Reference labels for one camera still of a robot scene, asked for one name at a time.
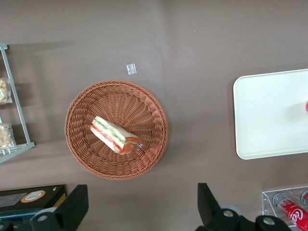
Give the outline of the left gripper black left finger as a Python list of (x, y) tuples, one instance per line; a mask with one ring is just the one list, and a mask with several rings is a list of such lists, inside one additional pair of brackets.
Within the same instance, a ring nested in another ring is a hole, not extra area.
[(88, 187), (76, 186), (58, 206), (39, 211), (30, 219), (32, 231), (75, 231), (89, 209)]

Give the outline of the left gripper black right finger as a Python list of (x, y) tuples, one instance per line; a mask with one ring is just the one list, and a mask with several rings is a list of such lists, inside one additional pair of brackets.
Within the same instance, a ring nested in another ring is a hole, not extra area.
[(289, 231), (279, 218), (258, 216), (254, 222), (231, 208), (221, 208), (207, 183), (198, 183), (197, 205), (203, 225), (198, 231)]

